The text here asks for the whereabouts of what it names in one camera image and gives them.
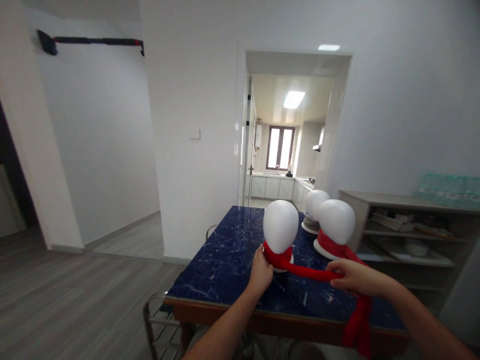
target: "gray wood floor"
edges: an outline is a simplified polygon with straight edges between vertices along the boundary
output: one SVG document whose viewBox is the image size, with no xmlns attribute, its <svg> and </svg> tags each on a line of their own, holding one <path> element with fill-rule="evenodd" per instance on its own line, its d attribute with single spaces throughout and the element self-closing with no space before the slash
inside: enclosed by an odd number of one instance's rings
<svg viewBox="0 0 480 360">
<path fill-rule="evenodd" d="M 142 307 L 184 268 L 0 238 L 0 359 L 150 359 Z"/>
<path fill-rule="evenodd" d="M 161 260 L 164 255 L 161 215 L 110 239 L 91 252 Z"/>
</svg>

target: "kitchen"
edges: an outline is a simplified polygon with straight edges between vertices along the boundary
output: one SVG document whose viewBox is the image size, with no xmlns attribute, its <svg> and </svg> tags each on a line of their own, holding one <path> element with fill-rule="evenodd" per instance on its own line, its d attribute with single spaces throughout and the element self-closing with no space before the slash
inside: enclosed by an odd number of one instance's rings
<svg viewBox="0 0 480 360">
<path fill-rule="evenodd" d="M 252 75 L 245 206 L 286 200 L 304 212 L 314 189 L 333 79 Z"/>
</svg>

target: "table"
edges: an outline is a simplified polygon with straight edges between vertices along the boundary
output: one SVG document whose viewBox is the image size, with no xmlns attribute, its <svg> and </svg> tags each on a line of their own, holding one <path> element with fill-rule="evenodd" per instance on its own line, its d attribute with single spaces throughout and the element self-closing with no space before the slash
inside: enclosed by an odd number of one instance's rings
<svg viewBox="0 0 480 360">
<path fill-rule="evenodd" d="M 294 263 L 324 270 L 329 260 L 315 251 L 315 236 L 301 228 L 305 215 L 298 215 Z M 254 252 L 264 241 L 263 216 L 264 209 L 232 206 L 168 291 L 163 303 L 180 322 L 184 347 L 192 336 L 189 324 L 212 325 L 244 291 Z M 276 273 L 247 330 L 341 346 L 355 305 L 354 297 L 329 283 Z M 401 355 L 409 342 L 397 312 L 380 298 L 373 299 L 370 339 L 373 355 Z"/>
</svg>

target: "ceiling light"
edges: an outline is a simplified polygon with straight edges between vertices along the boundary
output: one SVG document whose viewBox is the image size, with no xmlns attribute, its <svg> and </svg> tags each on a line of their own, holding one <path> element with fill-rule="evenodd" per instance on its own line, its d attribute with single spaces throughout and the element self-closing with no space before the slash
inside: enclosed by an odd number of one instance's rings
<svg viewBox="0 0 480 360">
<path fill-rule="evenodd" d="M 289 91 L 285 98 L 284 108 L 296 109 L 299 107 L 300 102 L 304 98 L 305 93 L 302 91 Z"/>
<path fill-rule="evenodd" d="M 322 44 L 318 47 L 318 50 L 323 51 L 337 51 L 338 49 L 340 49 L 340 45 Z"/>
</svg>

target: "teal cloth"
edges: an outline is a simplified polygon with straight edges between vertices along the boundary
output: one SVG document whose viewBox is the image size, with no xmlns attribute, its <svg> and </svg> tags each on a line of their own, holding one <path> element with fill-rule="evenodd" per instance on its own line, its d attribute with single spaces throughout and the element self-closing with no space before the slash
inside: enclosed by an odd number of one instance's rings
<svg viewBox="0 0 480 360">
<path fill-rule="evenodd" d="M 414 195 L 449 207 L 480 210 L 480 177 L 428 173 Z"/>
</svg>

